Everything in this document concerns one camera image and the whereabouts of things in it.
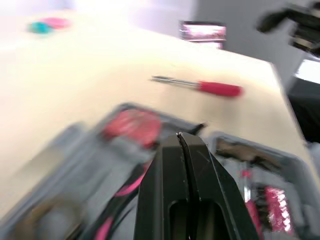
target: beige table surface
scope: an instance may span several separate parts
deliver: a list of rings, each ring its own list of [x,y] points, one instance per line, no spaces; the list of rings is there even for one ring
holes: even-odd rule
[[[205,134],[223,131],[297,155],[316,174],[270,63],[72,12],[47,16],[67,17],[72,26],[46,36],[21,28],[23,43],[1,73],[2,186],[66,126],[78,121],[94,126],[125,102],[207,122]],[[152,75],[236,84],[245,94],[234,99],[203,94],[150,81]],[[36,180],[25,183],[20,195],[55,166],[39,168]],[[17,200],[0,194],[2,204]]]

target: pink tool handle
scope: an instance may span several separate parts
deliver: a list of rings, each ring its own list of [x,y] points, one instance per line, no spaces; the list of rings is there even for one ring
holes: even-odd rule
[[[70,26],[70,21],[60,17],[46,17],[41,19],[42,23],[49,25],[53,29],[63,29]]]
[[[260,220],[259,220],[259,216],[258,216],[258,210],[256,208],[256,204],[252,201],[252,200],[249,200],[245,203],[245,206],[249,212],[249,215],[252,219],[252,222],[255,226],[255,230],[256,232],[258,233],[258,236],[261,240],[264,239],[264,235],[262,233],[262,226],[261,226],[261,223],[260,223]]]
[[[242,88],[240,86],[206,81],[199,82],[198,90],[227,97],[237,97],[242,93]]]

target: gray tool case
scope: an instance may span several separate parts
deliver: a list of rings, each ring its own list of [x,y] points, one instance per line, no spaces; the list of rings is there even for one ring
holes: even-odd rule
[[[65,158],[37,188],[28,195],[11,214],[1,223],[0,239],[14,239],[15,224],[32,208],[42,201],[56,196],[71,199],[83,206],[86,231],[98,218],[107,202],[121,187],[138,163],[145,163],[154,156],[154,149],[144,149],[124,136],[103,140],[101,131],[114,117],[129,109],[139,109],[156,113],[162,121],[159,141],[163,141],[177,132],[187,132],[197,124],[154,111],[133,103],[118,106],[108,114],[97,126],[86,131],[83,124],[77,123],[68,127],[64,132],[53,139],[47,148],[58,148]],[[123,214],[126,218],[117,229],[112,239],[131,240],[134,235],[134,226],[137,199],[133,200]],[[68,227],[65,216],[54,211],[44,216],[39,222],[39,232],[45,231],[47,240],[64,239]]]
[[[252,184],[254,186],[271,186],[284,190],[288,201],[289,214],[293,221],[295,236],[285,232],[263,233],[265,240],[320,240],[320,193],[310,173],[309,166],[298,157],[270,147],[251,142],[223,132],[214,132],[207,138],[209,151],[234,178],[242,196],[244,195],[244,179],[241,172],[246,168],[245,162],[216,154],[216,142],[224,139],[231,144],[243,144],[254,147],[276,159],[281,164],[279,174],[254,166]]]

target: pink hammer handle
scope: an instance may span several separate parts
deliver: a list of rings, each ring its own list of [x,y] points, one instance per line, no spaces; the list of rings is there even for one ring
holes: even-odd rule
[[[198,90],[227,97],[237,97],[242,94],[242,87],[218,82],[200,81]]]
[[[264,239],[263,233],[262,233],[262,226],[259,220],[259,216],[258,216],[258,210],[256,208],[256,204],[252,201],[249,200],[245,203],[245,206],[249,212],[249,215],[252,219],[252,222],[255,226],[255,230],[258,233],[258,236],[261,240]]]

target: red screwdriver handle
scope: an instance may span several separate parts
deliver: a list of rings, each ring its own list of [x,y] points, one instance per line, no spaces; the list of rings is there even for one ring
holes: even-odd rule
[[[198,90],[227,97],[238,97],[243,92],[240,86],[207,81],[200,81]]]

